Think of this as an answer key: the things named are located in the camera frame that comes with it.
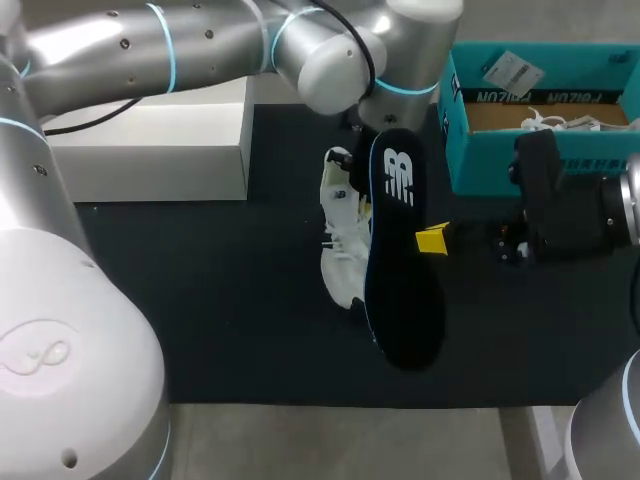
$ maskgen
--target new balance logo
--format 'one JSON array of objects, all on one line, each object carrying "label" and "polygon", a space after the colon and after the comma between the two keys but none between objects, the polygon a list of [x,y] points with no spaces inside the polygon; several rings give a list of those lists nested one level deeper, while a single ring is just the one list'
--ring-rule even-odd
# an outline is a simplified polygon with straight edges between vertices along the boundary
[{"label": "new balance logo", "polygon": [[384,151],[384,173],[388,177],[384,182],[385,192],[413,207],[412,165],[411,158],[406,153],[397,153],[391,148]]}]

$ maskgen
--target black mat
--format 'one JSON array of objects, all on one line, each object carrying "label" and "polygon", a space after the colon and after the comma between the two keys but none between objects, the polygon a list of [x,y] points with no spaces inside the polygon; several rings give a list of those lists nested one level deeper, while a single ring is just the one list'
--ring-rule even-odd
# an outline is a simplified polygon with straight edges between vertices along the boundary
[{"label": "black mat", "polygon": [[[437,118],[429,218],[500,215],[512,202],[451,195]],[[575,404],[639,346],[627,314],[637,255],[520,272],[437,262],[447,339],[425,373],[386,364],[320,275],[324,151],[337,118],[258,106],[250,201],[80,205],[94,251],[163,346],[174,402],[496,407]]]}]

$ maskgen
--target white label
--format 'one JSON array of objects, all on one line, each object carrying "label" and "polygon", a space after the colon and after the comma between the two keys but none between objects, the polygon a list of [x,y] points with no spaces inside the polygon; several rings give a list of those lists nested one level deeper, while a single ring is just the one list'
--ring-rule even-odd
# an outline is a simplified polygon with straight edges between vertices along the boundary
[{"label": "white label", "polygon": [[544,71],[507,51],[489,69],[484,79],[522,98],[542,80],[542,77]]}]

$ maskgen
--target black insole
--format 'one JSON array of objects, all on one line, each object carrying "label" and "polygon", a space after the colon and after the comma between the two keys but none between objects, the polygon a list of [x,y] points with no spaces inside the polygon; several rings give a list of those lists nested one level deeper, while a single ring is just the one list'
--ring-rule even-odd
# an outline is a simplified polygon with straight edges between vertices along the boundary
[{"label": "black insole", "polygon": [[365,279],[369,327],[389,362],[416,370],[436,359],[445,332],[444,293],[415,234],[426,217],[426,160],[408,130],[380,134],[371,147],[373,217]]}]

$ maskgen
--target shoe lace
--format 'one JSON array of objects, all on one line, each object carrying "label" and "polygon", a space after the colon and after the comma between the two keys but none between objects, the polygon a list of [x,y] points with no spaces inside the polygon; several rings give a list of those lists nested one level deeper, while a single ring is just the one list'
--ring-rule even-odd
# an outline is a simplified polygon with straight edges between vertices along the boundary
[{"label": "shoe lace", "polygon": [[[536,116],[535,118],[526,118],[523,120],[522,128],[527,130],[564,130],[562,125],[567,123],[564,118],[557,116],[543,117],[535,108],[529,107],[529,110],[535,113]],[[560,123],[558,125],[548,125],[545,123],[549,121],[556,121]]]},{"label": "shoe lace", "polygon": [[336,227],[329,222],[325,224],[325,232],[331,235],[331,241],[322,242],[325,247],[332,247],[336,258],[350,260],[368,260],[371,236],[369,233],[371,211],[366,209],[366,198],[360,200],[358,218],[348,226]]}]

